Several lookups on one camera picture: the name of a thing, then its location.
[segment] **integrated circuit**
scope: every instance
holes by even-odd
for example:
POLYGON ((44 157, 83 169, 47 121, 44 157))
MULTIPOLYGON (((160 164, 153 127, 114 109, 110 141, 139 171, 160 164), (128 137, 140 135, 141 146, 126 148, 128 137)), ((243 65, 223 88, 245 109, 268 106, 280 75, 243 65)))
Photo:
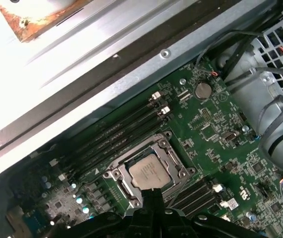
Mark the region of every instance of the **integrated circuit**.
POLYGON ((132 184, 140 190, 163 188, 171 179, 159 158, 150 154, 129 168, 132 184))
POLYGON ((253 170, 255 171, 255 173, 259 173, 264 169, 264 166, 261 164, 261 162, 257 162, 252 166, 253 170))
POLYGON ((270 206, 270 208, 271 208, 271 210, 272 210, 274 213, 277 213, 277 212, 279 212, 279 211, 282 209, 282 206, 281 206, 281 204, 280 204, 279 202, 276 202, 276 203, 272 204, 272 205, 270 206))

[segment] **black plastic part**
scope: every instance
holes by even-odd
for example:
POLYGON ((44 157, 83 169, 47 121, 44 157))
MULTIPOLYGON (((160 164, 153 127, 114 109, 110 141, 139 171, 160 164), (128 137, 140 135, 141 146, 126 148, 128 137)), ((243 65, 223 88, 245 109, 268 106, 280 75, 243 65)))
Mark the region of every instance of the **black plastic part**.
POLYGON ((197 214, 192 219, 192 225, 194 229, 196 226, 210 229, 210 235, 214 232, 213 235, 215 236, 226 235, 229 238, 265 238, 263 235, 206 213, 197 214))

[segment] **metal panel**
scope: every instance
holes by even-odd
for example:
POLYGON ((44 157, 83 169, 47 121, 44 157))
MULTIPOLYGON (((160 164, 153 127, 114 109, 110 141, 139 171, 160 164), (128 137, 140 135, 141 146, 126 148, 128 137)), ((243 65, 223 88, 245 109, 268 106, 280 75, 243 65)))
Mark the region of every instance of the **metal panel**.
POLYGON ((92 1, 30 43, 0 13, 0 130, 196 1, 92 1))
MULTIPOLYGON (((90 116, 85 120, 89 120, 90 123, 101 115, 105 115, 136 93, 192 59, 202 47, 212 42, 221 32, 251 19, 252 16, 267 10, 274 3, 271 0, 244 0, 170 47, 167 45, 171 52, 168 58, 164 58, 160 54, 155 55, 140 67, 132 70, 131 73, 124 74, 121 79, 112 82, 107 88, 95 92, 93 97, 90 97, 76 109, 57 119, 54 123, 50 123, 46 128, 41 128, 41 131, 31 138, 26 140, 23 136, 19 139, 20 142, 16 141, 17 144, 12 144, 11 148, 6 147, 1 150, 0 173, 87 115, 90 116)), ((154 52, 159 53, 162 49, 157 49, 154 52)))

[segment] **capacitor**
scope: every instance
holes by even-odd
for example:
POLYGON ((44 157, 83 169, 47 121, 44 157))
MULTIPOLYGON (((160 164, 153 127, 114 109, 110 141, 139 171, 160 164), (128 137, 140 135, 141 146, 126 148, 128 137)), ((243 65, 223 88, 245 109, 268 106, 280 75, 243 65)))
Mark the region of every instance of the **capacitor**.
POLYGON ((249 132, 250 129, 249 129, 249 126, 243 125, 241 130, 242 130, 242 132, 247 133, 247 132, 249 132))
POLYGON ((76 203, 81 204, 83 202, 83 199, 81 197, 78 197, 75 201, 76 203))
POLYGON ((251 221, 255 222, 257 220, 257 216, 252 212, 247 212, 246 217, 251 221))
POLYGON ((47 176, 42 176, 41 180, 42 180, 42 182, 47 182, 48 181, 48 177, 47 176))
POLYGON ((199 83, 195 89, 195 95, 198 99, 205 100, 212 95, 212 88, 207 83, 199 83))
POLYGON ((50 189, 52 187, 52 184, 50 182, 45 183, 46 189, 50 189))
POLYGON ((83 207, 83 213, 88 214, 90 212, 90 209, 88 207, 83 207))

